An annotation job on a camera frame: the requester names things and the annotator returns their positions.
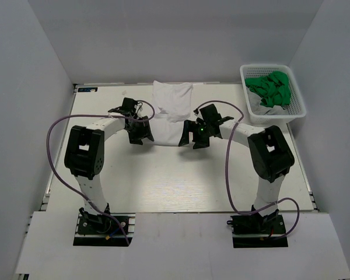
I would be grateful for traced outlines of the white t shirt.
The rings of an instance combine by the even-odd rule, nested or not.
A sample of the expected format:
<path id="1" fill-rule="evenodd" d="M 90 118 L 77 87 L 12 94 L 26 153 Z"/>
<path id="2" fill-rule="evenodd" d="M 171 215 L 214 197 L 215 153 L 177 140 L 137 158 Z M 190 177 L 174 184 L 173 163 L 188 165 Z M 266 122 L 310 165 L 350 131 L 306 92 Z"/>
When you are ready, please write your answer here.
<path id="1" fill-rule="evenodd" d="M 192 83 L 153 82 L 152 105 L 155 116 L 150 120 L 154 145 L 177 146 L 184 121 L 191 115 Z"/>

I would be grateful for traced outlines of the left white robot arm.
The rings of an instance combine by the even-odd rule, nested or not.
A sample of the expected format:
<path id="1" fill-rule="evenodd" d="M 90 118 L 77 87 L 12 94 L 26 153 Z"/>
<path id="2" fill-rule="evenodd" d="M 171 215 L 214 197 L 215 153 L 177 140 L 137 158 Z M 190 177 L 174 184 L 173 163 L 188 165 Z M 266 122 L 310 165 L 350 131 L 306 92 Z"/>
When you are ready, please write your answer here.
<path id="1" fill-rule="evenodd" d="M 149 117 L 141 115 L 144 103 L 125 97 L 121 106 L 108 111 L 107 117 L 86 127 L 75 125 L 71 128 L 64 164 L 77 180 L 85 201 L 80 214 L 100 233 L 107 232 L 112 221 L 100 180 L 105 141 L 122 130 L 128 132 L 130 144 L 142 145 L 144 139 L 154 141 Z"/>

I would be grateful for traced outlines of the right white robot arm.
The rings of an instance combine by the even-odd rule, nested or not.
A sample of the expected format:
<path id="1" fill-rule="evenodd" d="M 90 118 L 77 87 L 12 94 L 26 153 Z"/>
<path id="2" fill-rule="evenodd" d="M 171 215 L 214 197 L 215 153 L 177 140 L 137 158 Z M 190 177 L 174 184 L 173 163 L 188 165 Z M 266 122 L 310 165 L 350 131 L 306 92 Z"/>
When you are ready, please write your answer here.
<path id="1" fill-rule="evenodd" d="M 295 163 L 293 153 L 283 136 L 281 129 L 272 125 L 260 128 L 242 124 L 241 119 L 231 116 L 223 117 L 214 104 L 196 108 L 195 121 L 185 120 L 179 146 L 193 142 L 194 149 L 207 148 L 210 138 L 227 140 L 225 156 L 225 183 L 227 197 L 235 213 L 240 216 L 252 217 L 252 227 L 264 233 L 273 225 L 273 219 L 278 216 L 279 192 L 285 176 Z M 258 175 L 258 189 L 251 211 L 238 211 L 233 204 L 229 182 L 229 159 L 232 143 L 248 147 L 251 161 Z"/>

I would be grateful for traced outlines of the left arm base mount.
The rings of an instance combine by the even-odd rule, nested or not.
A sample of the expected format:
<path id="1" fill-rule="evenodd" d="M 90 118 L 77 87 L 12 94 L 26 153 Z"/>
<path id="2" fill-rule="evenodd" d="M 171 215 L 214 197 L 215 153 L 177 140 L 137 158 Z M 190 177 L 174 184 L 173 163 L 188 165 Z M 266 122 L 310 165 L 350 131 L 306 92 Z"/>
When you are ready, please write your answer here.
<path id="1" fill-rule="evenodd" d="M 116 214 L 115 219 L 79 209 L 73 246 L 128 247 L 132 242 L 135 214 Z"/>

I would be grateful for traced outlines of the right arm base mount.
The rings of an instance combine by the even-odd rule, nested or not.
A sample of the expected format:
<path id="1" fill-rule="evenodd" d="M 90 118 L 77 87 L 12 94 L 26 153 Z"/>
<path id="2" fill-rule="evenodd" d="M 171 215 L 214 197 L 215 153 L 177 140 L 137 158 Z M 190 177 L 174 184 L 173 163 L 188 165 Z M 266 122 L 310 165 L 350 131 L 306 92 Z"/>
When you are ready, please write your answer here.
<path id="1" fill-rule="evenodd" d="M 235 249 L 261 249 L 288 247 L 286 227 L 282 215 L 276 210 L 272 215 L 233 215 L 226 222 L 232 229 Z"/>

